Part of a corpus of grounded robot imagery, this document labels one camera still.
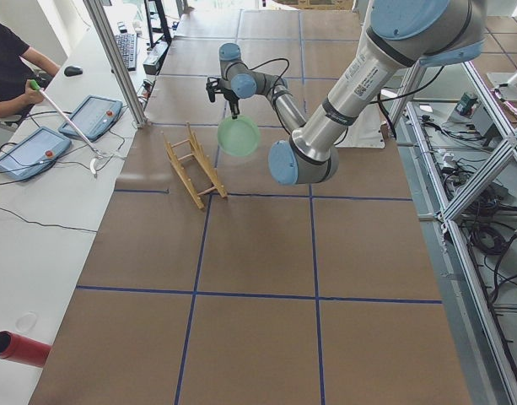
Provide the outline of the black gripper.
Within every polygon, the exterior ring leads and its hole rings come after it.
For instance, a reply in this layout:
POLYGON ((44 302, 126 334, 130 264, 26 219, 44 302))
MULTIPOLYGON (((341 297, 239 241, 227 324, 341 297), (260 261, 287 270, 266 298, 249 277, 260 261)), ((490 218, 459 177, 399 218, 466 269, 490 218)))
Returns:
POLYGON ((222 93, 224 98, 229 102, 231 118, 237 119, 240 115, 239 97, 232 89, 223 89, 222 93))

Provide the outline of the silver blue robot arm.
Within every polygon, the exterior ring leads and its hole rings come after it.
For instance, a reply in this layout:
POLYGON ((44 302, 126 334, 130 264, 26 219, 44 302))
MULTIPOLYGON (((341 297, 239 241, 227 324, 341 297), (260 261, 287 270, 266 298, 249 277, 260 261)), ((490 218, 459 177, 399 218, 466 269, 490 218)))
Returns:
POLYGON ((211 100, 221 94, 238 117, 238 102, 268 98, 288 139, 268 155, 272 177, 283 185, 319 183, 338 167, 334 143, 357 120, 390 77, 402 68, 446 66, 470 61, 482 52, 485 1, 373 1, 358 52, 310 118, 305 118, 283 79, 249 69, 235 43, 218 51, 220 77, 209 78, 211 100))

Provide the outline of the person's hand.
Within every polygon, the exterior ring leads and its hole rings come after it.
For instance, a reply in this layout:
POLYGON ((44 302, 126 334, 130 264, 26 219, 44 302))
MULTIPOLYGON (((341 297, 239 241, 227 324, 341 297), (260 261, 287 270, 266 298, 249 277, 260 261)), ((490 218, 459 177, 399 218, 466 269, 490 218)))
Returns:
POLYGON ((44 100, 44 97, 38 90, 32 89, 29 85, 26 85, 23 99, 26 105, 36 105, 41 103, 44 100))

